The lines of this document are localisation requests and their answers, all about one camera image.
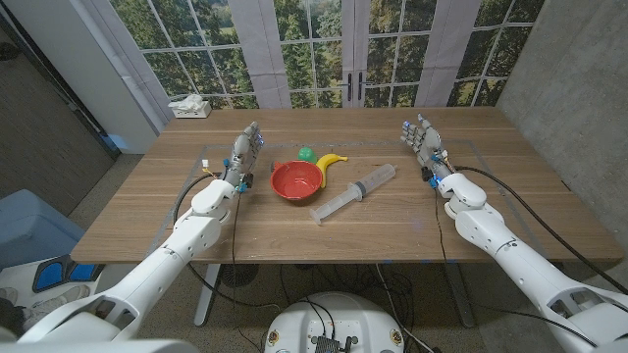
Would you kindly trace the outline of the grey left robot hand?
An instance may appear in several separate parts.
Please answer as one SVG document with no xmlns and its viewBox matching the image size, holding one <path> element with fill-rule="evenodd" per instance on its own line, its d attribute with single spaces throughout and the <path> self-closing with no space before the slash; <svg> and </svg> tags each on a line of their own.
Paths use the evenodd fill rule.
<svg viewBox="0 0 628 353">
<path fill-rule="evenodd" d="M 259 124 L 252 122 L 235 139 L 223 180 L 233 186 L 239 186 L 244 177 L 252 173 L 263 144 Z"/>
</svg>

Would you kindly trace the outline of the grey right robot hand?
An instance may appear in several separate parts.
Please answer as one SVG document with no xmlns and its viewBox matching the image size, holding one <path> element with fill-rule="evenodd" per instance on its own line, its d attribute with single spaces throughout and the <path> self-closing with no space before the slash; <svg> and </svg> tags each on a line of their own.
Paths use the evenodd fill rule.
<svg viewBox="0 0 628 353">
<path fill-rule="evenodd" d="M 433 188 L 445 177 L 455 173 L 455 168 L 448 161 L 439 132 L 421 114 L 417 115 L 416 124 L 402 124 L 400 140 L 416 154 L 421 166 L 421 178 Z"/>
</svg>

